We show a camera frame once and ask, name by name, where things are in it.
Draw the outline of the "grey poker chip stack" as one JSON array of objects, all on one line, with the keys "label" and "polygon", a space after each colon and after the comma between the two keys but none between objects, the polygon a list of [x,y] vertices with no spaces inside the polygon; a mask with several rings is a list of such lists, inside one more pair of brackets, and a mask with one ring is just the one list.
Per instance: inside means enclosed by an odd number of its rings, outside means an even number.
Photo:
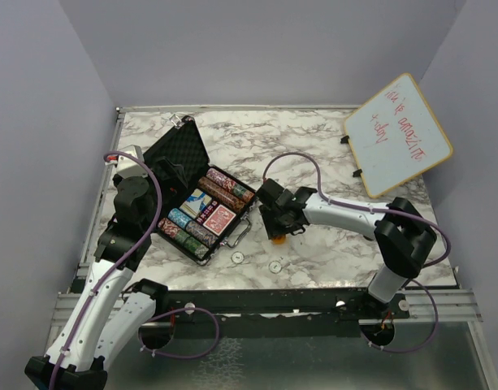
[{"label": "grey poker chip stack", "polygon": [[227,176],[212,167],[207,171],[206,177],[220,186],[223,186],[225,180],[228,180]]}]

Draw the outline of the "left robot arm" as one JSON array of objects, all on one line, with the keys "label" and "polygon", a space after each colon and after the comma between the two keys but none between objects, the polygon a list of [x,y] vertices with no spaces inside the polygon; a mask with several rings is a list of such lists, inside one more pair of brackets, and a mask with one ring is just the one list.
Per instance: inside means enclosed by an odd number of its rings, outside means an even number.
[{"label": "left robot arm", "polygon": [[108,371],[148,319],[162,319],[168,301],[162,285],[141,283],[117,314],[111,311],[132,279],[162,212],[162,190],[144,159],[111,151],[105,161],[121,181],[115,221],[102,233],[95,260],[75,308],[44,355],[31,357],[24,373],[38,389],[103,389]]}]

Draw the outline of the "brown poker chip stack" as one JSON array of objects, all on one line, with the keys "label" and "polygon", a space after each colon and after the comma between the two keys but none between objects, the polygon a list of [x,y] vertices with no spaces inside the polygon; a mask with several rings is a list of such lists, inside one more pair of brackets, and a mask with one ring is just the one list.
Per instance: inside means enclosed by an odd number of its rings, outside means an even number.
[{"label": "brown poker chip stack", "polygon": [[214,196],[217,193],[217,184],[206,177],[200,178],[197,184],[199,189],[211,196]]}]

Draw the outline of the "red white poker chip stack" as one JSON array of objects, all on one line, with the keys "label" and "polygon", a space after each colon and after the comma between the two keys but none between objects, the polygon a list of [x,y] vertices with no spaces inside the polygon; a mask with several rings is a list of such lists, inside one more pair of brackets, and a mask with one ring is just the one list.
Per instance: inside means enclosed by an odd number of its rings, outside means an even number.
[{"label": "red white poker chip stack", "polygon": [[170,237],[171,239],[175,239],[180,231],[180,227],[167,218],[160,221],[158,228],[162,234]]}]

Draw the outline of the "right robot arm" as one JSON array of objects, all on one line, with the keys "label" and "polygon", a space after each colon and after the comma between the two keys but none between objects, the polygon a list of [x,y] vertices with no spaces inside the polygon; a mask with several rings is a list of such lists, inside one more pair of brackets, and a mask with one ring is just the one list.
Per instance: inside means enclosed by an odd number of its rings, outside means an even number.
[{"label": "right robot arm", "polygon": [[272,179],[264,181],[256,196],[271,240],[302,234],[309,225],[323,225],[377,243],[383,265],[362,297],[362,309],[372,318],[390,310],[396,292],[418,277],[436,243],[431,225],[401,197],[390,203],[347,203],[324,197],[314,188],[300,187],[292,193]]}]

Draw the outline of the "light blue poker chip stack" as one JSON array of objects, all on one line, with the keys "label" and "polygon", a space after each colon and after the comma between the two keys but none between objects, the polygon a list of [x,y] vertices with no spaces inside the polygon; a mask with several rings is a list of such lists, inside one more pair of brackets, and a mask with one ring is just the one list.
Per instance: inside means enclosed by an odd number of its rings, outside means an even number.
[{"label": "light blue poker chip stack", "polygon": [[167,215],[170,221],[178,227],[185,229],[193,219],[178,208],[173,208]]}]

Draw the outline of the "orange big blind button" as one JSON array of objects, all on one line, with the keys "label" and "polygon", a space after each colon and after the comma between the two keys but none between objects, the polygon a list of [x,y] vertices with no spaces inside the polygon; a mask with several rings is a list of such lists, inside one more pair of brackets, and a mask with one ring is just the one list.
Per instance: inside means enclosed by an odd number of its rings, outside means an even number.
[{"label": "orange big blind button", "polygon": [[273,238],[271,241],[274,245],[282,245],[286,242],[287,237],[286,236],[278,236],[276,238]]}]

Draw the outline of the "red playing card deck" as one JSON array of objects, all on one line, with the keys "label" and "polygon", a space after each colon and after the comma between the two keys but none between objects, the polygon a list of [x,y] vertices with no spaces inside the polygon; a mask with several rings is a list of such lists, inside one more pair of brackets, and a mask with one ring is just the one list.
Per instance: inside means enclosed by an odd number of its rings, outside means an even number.
[{"label": "red playing card deck", "polygon": [[220,236],[235,217],[236,214],[233,211],[220,205],[206,218],[203,226],[216,236]]}]

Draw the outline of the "clear triangular card cutter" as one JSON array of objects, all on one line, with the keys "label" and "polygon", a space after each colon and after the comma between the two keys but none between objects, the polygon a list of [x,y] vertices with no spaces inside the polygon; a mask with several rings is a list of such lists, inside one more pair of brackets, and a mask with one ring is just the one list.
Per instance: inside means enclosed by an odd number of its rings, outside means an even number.
[{"label": "clear triangular card cutter", "polygon": [[201,193],[198,196],[190,196],[188,198],[188,206],[190,210],[198,216],[212,201],[212,198],[206,194]]}]

